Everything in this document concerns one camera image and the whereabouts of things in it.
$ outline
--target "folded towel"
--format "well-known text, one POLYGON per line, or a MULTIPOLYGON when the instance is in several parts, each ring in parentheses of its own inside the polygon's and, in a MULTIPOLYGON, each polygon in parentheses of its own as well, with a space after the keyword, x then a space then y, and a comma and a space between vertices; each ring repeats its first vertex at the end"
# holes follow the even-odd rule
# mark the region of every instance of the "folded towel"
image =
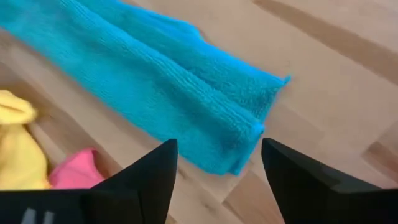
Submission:
POLYGON ((0 26, 153 137, 213 174, 239 174, 287 83, 186 22, 115 0, 2 0, 0 26))
POLYGON ((84 149, 57 166, 49 176, 53 189, 90 189, 104 181, 94 163, 94 149, 84 149))
POLYGON ((0 90, 0 190, 50 187, 44 154, 23 127, 35 118, 30 103, 0 90))

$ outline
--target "blue towel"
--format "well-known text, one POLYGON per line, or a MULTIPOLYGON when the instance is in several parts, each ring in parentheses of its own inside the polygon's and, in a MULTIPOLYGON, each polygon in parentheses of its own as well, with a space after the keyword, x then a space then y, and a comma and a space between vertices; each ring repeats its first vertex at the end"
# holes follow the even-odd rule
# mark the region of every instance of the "blue towel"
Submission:
POLYGON ((0 26, 132 124, 212 173, 238 175, 289 78, 207 44, 190 24, 115 0, 1 0, 0 26))

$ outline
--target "wooden floor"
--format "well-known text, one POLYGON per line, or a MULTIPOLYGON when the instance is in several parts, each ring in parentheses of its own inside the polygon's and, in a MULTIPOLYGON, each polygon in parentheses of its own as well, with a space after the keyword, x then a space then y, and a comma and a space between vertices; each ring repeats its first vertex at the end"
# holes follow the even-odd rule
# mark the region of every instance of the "wooden floor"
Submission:
MULTIPOLYGON (((266 136, 372 184, 398 186, 397 1, 130 3, 195 24, 247 63, 291 74, 266 136)), ((53 164, 96 146, 112 174, 158 145, 7 34, 0 62, 2 88, 40 110, 30 130, 53 164)), ((169 223, 283 223, 259 151, 240 177, 207 175, 183 159, 178 166, 169 223)))

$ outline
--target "microfiber cloth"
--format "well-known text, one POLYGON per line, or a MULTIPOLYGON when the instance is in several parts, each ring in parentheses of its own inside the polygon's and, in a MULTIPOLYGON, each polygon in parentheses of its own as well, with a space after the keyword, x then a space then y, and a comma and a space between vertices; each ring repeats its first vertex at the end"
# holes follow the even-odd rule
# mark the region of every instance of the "microfiber cloth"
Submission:
POLYGON ((0 26, 132 124, 212 173, 238 175, 289 78, 206 43, 190 24, 115 0, 2 0, 0 26))
POLYGON ((104 181, 95 167, 94 152, 81 150, 58 165, 49 176, 53 189, 90 189, 104 181))
POLYGON ((45 156, 23 126, 35 118, 29 102, 0 90, 0 190, 50 187, 45 156))

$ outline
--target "wooden surface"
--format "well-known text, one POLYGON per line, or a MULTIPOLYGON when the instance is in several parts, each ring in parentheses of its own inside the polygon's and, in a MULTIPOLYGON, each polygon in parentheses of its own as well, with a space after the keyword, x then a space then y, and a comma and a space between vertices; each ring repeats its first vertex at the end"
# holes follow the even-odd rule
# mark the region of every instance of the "wooden surface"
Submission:
MULTIPOLYGON (((397 187, 397 1, 130 3, 195 24, 208 42, 247 63, 292 74, 266 136, 372 184, 397 187)), ((7 34, 0 34, 0 62, 0 86, 40 110, 30 130, 53 163, 95 146, 110 175, 158 145, 7 34)), ((180 159, 169 223, 283 223, 259 151, 240 177, 204 174, 180 159)))

